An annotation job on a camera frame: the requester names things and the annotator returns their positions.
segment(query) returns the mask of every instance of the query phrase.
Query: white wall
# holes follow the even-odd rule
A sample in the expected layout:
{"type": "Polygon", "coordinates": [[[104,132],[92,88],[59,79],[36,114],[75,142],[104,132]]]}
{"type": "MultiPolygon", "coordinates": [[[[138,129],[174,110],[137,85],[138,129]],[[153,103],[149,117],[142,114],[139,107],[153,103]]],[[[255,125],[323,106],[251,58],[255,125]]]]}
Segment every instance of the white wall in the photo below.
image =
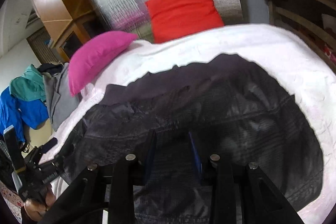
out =
{"type": "Polygon", "coordinates": [[[269,24],[268,3],[266,0],[240,0],[244,23],[269,24]]]}
{"type": "Polygon", "coordinates": [[[0,58],[6,52],[8,52],[8,44],[7,41],[4,42],[3,38],[3,30],[4,30],[4,24],[5,24],[5,14],[6,14],[6,8],[7,8],[8,0],[5,0],[3,5],[0,8],[0,58]]]}
{"type": "Polygon", "coordinates": [[[24,39],[0,58],[0,93],[8,87],[13,78],[21,76],[30,64],[36,68],[41,65],[24,39]]]}

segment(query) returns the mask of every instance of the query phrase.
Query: teal jacket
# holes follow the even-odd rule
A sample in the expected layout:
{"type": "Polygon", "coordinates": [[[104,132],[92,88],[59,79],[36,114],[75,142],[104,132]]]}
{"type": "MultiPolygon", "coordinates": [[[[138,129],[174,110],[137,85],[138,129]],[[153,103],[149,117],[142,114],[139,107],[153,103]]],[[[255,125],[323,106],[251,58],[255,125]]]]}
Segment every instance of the teal jacket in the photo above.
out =
{"type": "Polygon", "coordinates": [[[45,101],[43,78],[31,64],[22,76],[16,77],[9,84],[9,93],[14,97],[30,102],[40,99],[45,101]]]}

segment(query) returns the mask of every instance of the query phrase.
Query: white bedsheet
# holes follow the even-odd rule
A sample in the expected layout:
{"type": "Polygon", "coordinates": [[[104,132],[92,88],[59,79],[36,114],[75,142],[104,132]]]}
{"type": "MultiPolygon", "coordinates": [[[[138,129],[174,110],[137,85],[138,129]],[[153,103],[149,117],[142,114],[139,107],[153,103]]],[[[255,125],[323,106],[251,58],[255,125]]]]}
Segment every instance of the white bedsheet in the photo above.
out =
{"type": "Polygon", "coordinates": [[[306,115],[324,156],[323,188],[318,199],[299,215],[306,224],[320,224],[336,202],[336,76],[296,35],[270,25],[226,26],[164,44],[144,40],[130,47],[88,84],[78,108],[52,137],[58,144],[42,157],[51,160],[87,110],[100,102],[108,84],[128,85],[147,72],[169,70],[174,65],[207,63],[221,53],[239,54],[258,63],[278,80],[306,115]]]}

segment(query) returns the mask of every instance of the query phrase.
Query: red object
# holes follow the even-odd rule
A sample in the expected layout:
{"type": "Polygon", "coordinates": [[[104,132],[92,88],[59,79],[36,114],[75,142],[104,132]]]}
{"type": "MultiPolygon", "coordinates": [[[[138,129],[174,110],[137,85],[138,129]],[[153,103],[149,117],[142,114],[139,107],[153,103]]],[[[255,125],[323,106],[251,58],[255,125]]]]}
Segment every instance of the red object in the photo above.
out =
{"type": "Polygon", "coordinates": [[[222,27],[213,0],[149,0],[154,43],[222,27]]]}

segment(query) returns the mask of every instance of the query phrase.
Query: hanging clothes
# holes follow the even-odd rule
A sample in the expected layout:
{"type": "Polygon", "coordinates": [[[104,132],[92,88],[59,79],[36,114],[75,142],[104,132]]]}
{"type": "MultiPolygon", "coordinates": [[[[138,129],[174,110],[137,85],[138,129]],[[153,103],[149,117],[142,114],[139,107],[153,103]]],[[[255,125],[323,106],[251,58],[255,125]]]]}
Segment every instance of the hanging clothes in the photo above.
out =
{"type": "Polygon", "coordinates": [[[54,76],[57,73],[61,73],[61,71],[63,70],[63,64],[45,63],[39,66],[37,70],[40,73],[47,72],[51,76],[54,76]]]}
{"type": "Polygon", "coordinates": [[[23,101],[9,93],[6,88],[0,95],[0,133],[13,125],[17,140],[25,142],[22,122],[36,129],[39,124],[48,119],[47,107],[40,101],[23,101]]]}
{"type": "Polygon", "coordinates": [[[62,72],[52,78],[43,76],[46,103],[51,126],[57,131],[61,123],[70,116],[80,103],[80,95],[70,95],[68,79],[69,63],[64,64],[62,72]]]}
{"type": "Polygon", "coordinates": [[[22,76],[16,77],[9,84],[9,93],[23,101],[40,99],[45,102],[43,77],[31,64],[22,76]]]}

